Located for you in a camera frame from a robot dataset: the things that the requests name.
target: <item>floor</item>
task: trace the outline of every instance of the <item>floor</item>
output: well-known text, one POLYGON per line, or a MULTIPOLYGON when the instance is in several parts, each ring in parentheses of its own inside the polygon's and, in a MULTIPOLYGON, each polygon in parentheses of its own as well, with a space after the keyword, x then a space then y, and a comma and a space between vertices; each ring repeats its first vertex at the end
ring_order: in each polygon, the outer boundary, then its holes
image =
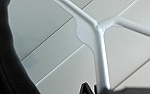
MULTIPOLYGON (((150 0, 71 0, 97 21, 119 16, 150 27, 150 0)), ((91 49, 76 37, 75 19, 53 0, 13 0, 9 18, 17 54, 42 94, 78 94, 95 82, 91 49)), ((111 89, 150 87, 150 37, 106 30, 111 89)))

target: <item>grout line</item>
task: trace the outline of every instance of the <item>grout line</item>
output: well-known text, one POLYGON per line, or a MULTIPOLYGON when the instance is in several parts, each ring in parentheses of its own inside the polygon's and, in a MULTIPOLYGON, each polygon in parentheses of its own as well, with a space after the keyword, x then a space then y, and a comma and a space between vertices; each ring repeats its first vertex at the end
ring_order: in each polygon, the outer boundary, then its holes
POLYGON ((55 67, 50 73, 48 73, 45 77, 43 77, 40 81, 36 83, 36 86, 40 84, 44 79, 46 79, 50 74, 52 74, 55 70, 57 70, 61 65, 65 63, 69 58, 71 58, 76 52, 78 52, 81 48, 84 47, 85 44, 81 45, 78 49, 76 49, 71 55, 69 55, 65 60, 63 60, 57 67, 55 67))
MULTIPOLYGON (((88 2, 84 7, 82 7, 81 9, 83 10, 84 8, 86 8, 91 2, 93 2, 93 0, 91 0, 90 2, 88 2)), ((30 53, 28 53, 23 59, 21 59, 21 61, 23 61, 24 59, 26 59, 30 54, 32 54, 37 48, 39 48, 44 42, 46 42, 50 37, 52 37, 58 30, 60 30, 63 26, 65 26, 70 20, 72 20, 73 17, 71 17, 70 19, 68 19, 68 21, 66 21, 63 25, 61 25, 55 32, 53 32, 49 37, 47 37, 44 41, 42 41, 37 47, 35 47, 30 53)))
POLYGON ((121 13, 118 14, 118 16, 120 16, 121 14, 123 14, 128 8, 130 8, 136 1, 138 0, 135 0, 133 1, 129 6, 127 6, 121 13))
POLYGON ((147 59, 142 65, 140 65, 137 69, 135 69, 129 76, 127 76, 124 80, 122 80, 119 84, 117 84, 112 90, 115 90, 117 87, 119 87, 123 82, 125 82, 127 79, 129 79, 132 75, 134 75, 137 71, 139 71, 143 66, 145 66, 150 61, 150 58, 147 59))

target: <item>white plastic leg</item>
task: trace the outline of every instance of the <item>white plastic leg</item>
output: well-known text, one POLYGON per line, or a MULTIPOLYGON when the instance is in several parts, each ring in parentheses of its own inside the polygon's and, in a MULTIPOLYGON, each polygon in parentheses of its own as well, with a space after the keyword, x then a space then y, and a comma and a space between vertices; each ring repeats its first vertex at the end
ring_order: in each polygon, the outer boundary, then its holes
POLYGON ((150 28, 119 17, 112 17, 107 20, 97 22, 69 0, 54 1, 74 16, 77 23, 76 34, 79 40, 89 46, 94 54, 96 86, 98 94, 103 88, 110 89, 108 65, 104 43, 105 29, 113 25, 120 25, 124 28, 150 37, 150 28))

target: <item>black fabric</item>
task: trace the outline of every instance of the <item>black fabric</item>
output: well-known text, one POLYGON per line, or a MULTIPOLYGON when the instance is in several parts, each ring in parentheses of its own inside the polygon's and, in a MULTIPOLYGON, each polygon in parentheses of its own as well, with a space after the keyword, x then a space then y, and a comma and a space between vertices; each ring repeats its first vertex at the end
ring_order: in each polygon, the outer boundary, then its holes
MULTIPOLYGON (((91 91, 88 83, 83 83, 81 85, 81 90, 79 94, 94 94, 94 93, 91 91)), ((100 94, 150 94, 150 88, 125 88, 120 91, 103 89, 100 94)))
POLYGON ((8 4, 0 0, 0 94, 39 94, 13 47, 8 24, 8 4))

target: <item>white floor tile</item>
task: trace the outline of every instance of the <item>white floor tile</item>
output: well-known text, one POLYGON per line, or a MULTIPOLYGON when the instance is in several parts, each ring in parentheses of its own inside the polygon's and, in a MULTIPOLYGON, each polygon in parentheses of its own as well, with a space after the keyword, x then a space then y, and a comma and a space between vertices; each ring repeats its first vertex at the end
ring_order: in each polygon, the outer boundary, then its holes
POLYGON ((150 62, 124 81, 116 90, 125 87, 145 87, 150 88, 150 62))
POLYGON ((71 20, 24 59, 22 64, 37 83, 81 45, 75 34, 75 20, 71 20))
POLYGON ((84 11, 97 21, 119 15, 135 0, 94 0, 84 11))
MULTIPOLYGON (((91 0, 72 1, 82 8, 91 0)), ((12 0, 9 16, 15 48, 20 59, 71 18, 71 15, 53 0, 12 0)))
POLYGON ((95 69, 91 50, 83 46, 38 85, 42 94, 78 94, 81 84, 95 85, 95 69))
POLYGON ((112 88, 150 58, 150 37, 131 30, 109 28, 105 43, 112 88))

